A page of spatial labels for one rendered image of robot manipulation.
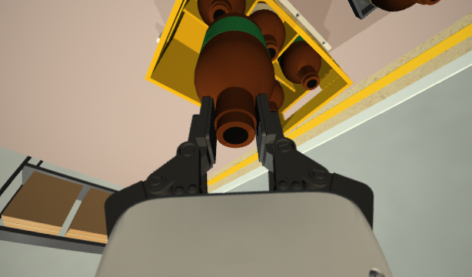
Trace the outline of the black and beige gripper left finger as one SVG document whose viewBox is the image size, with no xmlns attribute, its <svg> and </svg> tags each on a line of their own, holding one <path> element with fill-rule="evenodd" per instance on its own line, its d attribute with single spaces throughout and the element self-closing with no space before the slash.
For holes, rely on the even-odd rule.
<svg viewBox="0 0 472 277">
<path fill-rule="evenodd" d="M 106 199 L 108 239 L 121 213 L 131 204 L 152 196 L 208 193 L 207 172 L 216 163 L 214 116 L 214 99 L 202 96 L 200 114 L 192 116 L 188 141 L 178 146 L 176 156 L 145 181 L 136 182 Z"/>
</svg>

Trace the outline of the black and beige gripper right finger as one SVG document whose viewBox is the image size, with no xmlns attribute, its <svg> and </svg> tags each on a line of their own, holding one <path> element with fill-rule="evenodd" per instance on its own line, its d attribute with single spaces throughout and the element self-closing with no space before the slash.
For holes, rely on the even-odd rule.
<svg viewBox="0 0 472 277">
<path fill-rule="evenodd" d="M 268 169 L 269 190 L 320 189 L 352 199 L 361 209 L 371 229 L 374 221 L 374 193 L 363 182 L 337 173 L 297 150 L 295 142 L 284 137 L 277 111 L 271 111 L 267 94 L 255 97 L 258 160 Z"/>
</svg>

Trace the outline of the dark grey tray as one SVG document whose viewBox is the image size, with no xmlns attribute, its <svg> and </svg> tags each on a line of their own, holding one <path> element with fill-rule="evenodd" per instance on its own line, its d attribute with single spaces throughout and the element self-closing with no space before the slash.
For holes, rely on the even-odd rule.
<svg viewBox="0 0 472 277">
<path fill-rule="evenodd" d="M 348 0 L 354 14 L 360 20 L 368 16 L 377 7 L 362 0 Z"/>
</svg>

